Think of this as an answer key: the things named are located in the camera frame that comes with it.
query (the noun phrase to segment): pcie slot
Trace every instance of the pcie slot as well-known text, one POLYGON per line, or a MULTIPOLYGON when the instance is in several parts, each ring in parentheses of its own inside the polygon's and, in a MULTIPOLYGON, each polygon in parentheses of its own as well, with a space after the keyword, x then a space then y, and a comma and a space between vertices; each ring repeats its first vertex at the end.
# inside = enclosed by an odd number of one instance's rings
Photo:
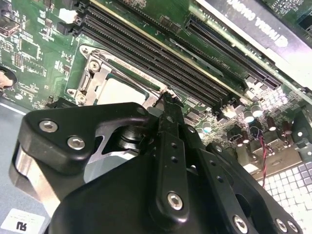
POLYGON ((120 32, 117 32, 116 29, 109 27, 108 25, 102 24, 99 21, 96 21, 92 18, 87 18, 88 20, 85 20, 85 23, 92 27, 93 29, 97 30, 99 33, 103 34, 104 37, 110 37, 115 42, 117 42, 120 46, 124 46, 127 49, 132 50, 133 53, 139 55, 142 59, 145 59, 147 61, 152 62, 154 65, 156 65, 159 69, 162 69, 168 73, 170 73, 171 76, 178 77, 180 80, 190 80, 191 82, 198 85, 198 90, 200 90, 203 93, 210 93, 210 98, 219 101, 222 98, 222 95, 218 92, 215 92, 212 89, 205 88, 205 86, 202 86, 202 83, 200 83, 199 80, 193 77, 193 74, 190 74, 190 76, 186 76, 185 72, 181 71, 180 69, 177 69, 176 67, 173 67, 168 64, 168 62, 163 61, 159 57, 159 54, 156 53, 156 51, 149 51, 147 52, 146 49, 144 49, 144 42, 136 39, 135 43, 131 43, 132 41, 129 38, 126 38, 124 35, 122 35, 120 32))
POLYGON ((241 68, 246 70, 251 76, 253 76, 258 81, 266 84, 272 89, 276 89, 281 85, 279 81, 274 79, 268 73, 260 69, 257 65, 249 61, 246 57, 237 52, 233 47, 227 45, 221 39, 217 37, 217 33, 213 30, 209 30, 209 27, 197 22, 195 17, 191 17, 187 23, 186 30, 188 30, 193 35, 197 36, 205 43, 213 47, 220 54, 226 58, 232 60, 241 68))
POLYGON ((92 13, 94 16, 96 16, 98 20, 103 20, 105 21, 105 23, 109 23, 111 26, 113 26, 117 30, 121 31, 122 33, 127 34, 128 36, 130 36, 137 42, 140 42, 144 47, 151 48, 155 52, 159 53, 162 57, 166 58, 169 62, 175 63, 177 66, 179 66, 180 69, 184 70, 185 72, 195 77, 196 79, 199 79, 201 82, 204 82, 205 84, 211 86, 212 88, 216 89, 218 92, 224 95, 228 94, 228 91, 224 89, 222 86, 207 79, 206 76, 203 76, 200 72, 190 67, 186 62, 182 61, 181 59, 177 60, 176 56, 172 55, 166 50, 163 50, 154 41, 136 32, 133 32, 130 28, 123 25, 123 23, 120 23, 119 21, 113 19, 109 15, 103 13, 101 9, 99 9, 98 6, 94 5, 93 3, 91 3, 91 5, 86 8, 86 10, 92 13))
POLYGON ((198 91, 197 87, 194 87, 193 85, 183 80, 176 80, 174 77, 164 74, 159 69, 151 67, 150 64, 145 63, 141 59, 134 57, 133 54, 126 52, 124 49, 120 48, 120 46, 114 45, 111 41, 108 41, 107 39, 100 37, 98 34, 94 32, 94 30, 83 28, 82 33, 87 37, 93 39, 94 41, 97 41, 98 43, 102 44, 104 47, 106 47, 106 49, 110 53, 115 54, 120 59, 127 61, 129 64, 135 67, 139 67, 147 74, 151 76, 156 76, 160 78, 161 81, 170 82, 177 88, 189 94, 192 94, 192 96, 194 96, 196 99, 198 99, 198 101, 202 103, 208 104, 210 106, 215 105, 215 101, 211 100, 210 97, 207 95, 207 93, 203 94, 202 92, 198 91))

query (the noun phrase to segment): white label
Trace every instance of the white label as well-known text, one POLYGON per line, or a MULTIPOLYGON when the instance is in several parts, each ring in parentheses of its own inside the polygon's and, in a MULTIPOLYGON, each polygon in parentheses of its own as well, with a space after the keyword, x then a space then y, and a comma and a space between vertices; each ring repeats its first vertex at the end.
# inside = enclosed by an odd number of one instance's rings
POLYGON ((39 234, 44 219, 43 216, 13 208, 0 228, 16 233, 39 234))
POLYGON ((227 3, 231 5, 234 10, 240 12, 249 21, 255 19, 255 26, 259 28, 264 34, 269 36, 269 38, 275 42, 275 45, 278 47, 288 46, 288 39, 286 37, 279 34, 260 17, 257 17, 256 14, 248 9, 243 3, 241 3, 240 0, 227 0, 227 3))

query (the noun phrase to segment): integrated circuit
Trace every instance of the integrated circuit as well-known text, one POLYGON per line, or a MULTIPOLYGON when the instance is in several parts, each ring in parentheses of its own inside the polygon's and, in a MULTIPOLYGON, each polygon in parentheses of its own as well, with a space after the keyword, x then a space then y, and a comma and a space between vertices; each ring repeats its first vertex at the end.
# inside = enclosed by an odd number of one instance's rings
POLYGON ((45 20, 45 26, 52 28, 53 22, 50 19, 45 20))

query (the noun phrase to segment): motherboard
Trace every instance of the motherboard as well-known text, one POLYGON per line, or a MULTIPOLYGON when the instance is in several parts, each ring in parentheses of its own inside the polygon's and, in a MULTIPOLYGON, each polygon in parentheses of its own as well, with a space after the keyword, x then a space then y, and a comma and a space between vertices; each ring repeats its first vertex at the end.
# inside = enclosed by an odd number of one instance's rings
MULTIPOLYGON (((29 110, 128 101, 148 109, 170 92, 204 144, 235 149, 274 129, 272 150, 287 148, 309 91, 198 2, 0 0, 2 98, 29 110)), ((312 1, 261 4, 312 46, 312 1)))

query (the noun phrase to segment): sticker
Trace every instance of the sticker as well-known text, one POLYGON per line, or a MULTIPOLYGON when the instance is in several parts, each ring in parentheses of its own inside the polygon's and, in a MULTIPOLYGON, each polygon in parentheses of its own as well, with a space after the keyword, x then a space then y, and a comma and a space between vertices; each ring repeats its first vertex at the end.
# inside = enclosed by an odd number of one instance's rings
POLYGON ((0 228, 16 233, 39 234, 44 220, 43 216, 13 208, 0 228))

